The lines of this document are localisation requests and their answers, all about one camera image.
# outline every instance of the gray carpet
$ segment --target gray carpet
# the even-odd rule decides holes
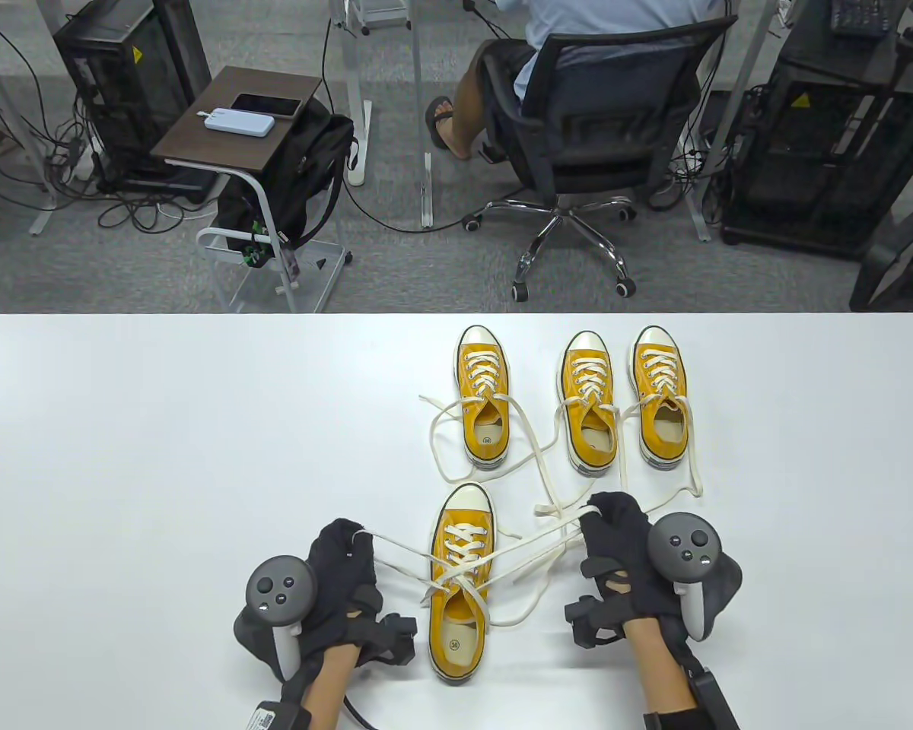
[[[77,10],[81,3],[66,3]],[[731,38],[724,68],[736,68],[751,37],[751,0]],[[193,0],[203,44],[214,72],[224,64],[317,73],[325,3],[301,0]],[[456,0],[422,0],[425,98],[451,91],[487,28]],[[522,18],[506,27],[520,32]],[[74,88],[33,6],[0,6],[0,28],[28,56],[40,77],[47,117],[68,117]],[[780,41],[769,38],[755,82],[764,81]],[[355,190],[360,204],[402,228],[418,223],[418,168],[412,66],[402,28],[361,40],[363,91],[374,101],[372,153],[367,181]],[[328,59],[336,104],[345,108],[341,55]],[[25,114],[39,119],[26,67],[0,41],[0,71]],[[11,174],[28,177],[19,155],[1,160]],[[437,223],[459,219],[489,198],[516,187],[507,166],[457,163],[435,154]],[[33,188],[0,177],[0,191],[32,205]],[[101,229],[105,204],[78,202],[57,211],[45,233],[31,237],[33,213],[0,201],[0,313],[217,312],[208,271],[193,247],[203,221],[148,236],[129,225]],[[913,209],[913,181],[894,208]],[[404,234],[380,229],[346,197],[339,202],[346,243],[355,261],[345,269],[328,306],[331,312],[828,312],[844,310],[857,266],[754,246],[698,243],[685,206],[664,214],[642,210],[633,223],[609,215],[590,222],[621,247],[638,294],[616,296],[605,260],[558,230],[530,275],[530,302],[510,301],[520,251],[540,221],[491,217],[477,233],[459,227]],[[283,302],[277,303],[277,309]]]

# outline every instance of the black mesh backrest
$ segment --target black mesh backrest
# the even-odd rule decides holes
[[[669,114],[699,100],[696,72],[736,15],[622,35],[551,35],[537,55],[520,111],[543,119],[548,151],[600,163],[646,154]]]

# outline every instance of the shoe insole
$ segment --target shoe insole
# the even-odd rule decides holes
[[[595,411],[588,411],[581,425],[581,437],[590,449],[612,451],[612,431]]]
[[[658,435],[662,441],[668,441],[673,444],[679,444],[683,441],[683,411],[670,408],[665,403],[656,411],[656,417],[652,421]]]
[[[469,667],[477,653],[477,623],[458,624],[447,621],[440,623],[440,637],[443,640],[443,654],[448,662],[457,667]]]
[[[473,421],[473,435],[478,444],[495,444],[501,440],[504,420],[501,412],[492,403],[484,404],[480,414]]]

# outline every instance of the yellow sneaker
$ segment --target yellow sneaker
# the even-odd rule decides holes
[[[568,428],[568,458],[586,476],[597,476],[616,460],[616,407],[612,359],[602,338],[579,332],[569,341],[558,368],[558,402]]]
[[[662,327],[642,330],[629,354],[629,380],[640,401],[640,451],[657,469],[672,469],[689,441],[686,371]]]
[[[494,552],[496,524],[490,497],[480,484],[461,484],[440,510],[429,551],[452,566],[471,563]],[[446,567],[433,562],[430,578],[438,581]],[[473,593],[483,601],[491,563],[446,581],[429,605],[429,658],[436,674],[451,684],[470,679],[484,655],[487,618]]]
[[[496,469],[510,442],[509,407],[495,398],[510,391],[510,375],[501,343],[487,327],[468,327],[456,343],[453,375],[463,403],[463,444],[480,469]]]

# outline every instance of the hand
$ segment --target hand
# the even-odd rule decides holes
[[[347,640],[348,619],[374,619],[383,608],[376,589],[372,535],[362,525],[344,518],[322,529],[311,543],[307,564],[314,570],[318,593],[310,613],[301,622],[301,659]]]
[[[588,502],[602,513],[579,519],[588,557],[605,559],[600,564],[612,562],[615,569],[595,575],[602,598],[624,597],[628,604],[625,620],[679,616],[673,584],[649,562],[647,536],[651,525],[638,502],[624,491],[593,494]]]

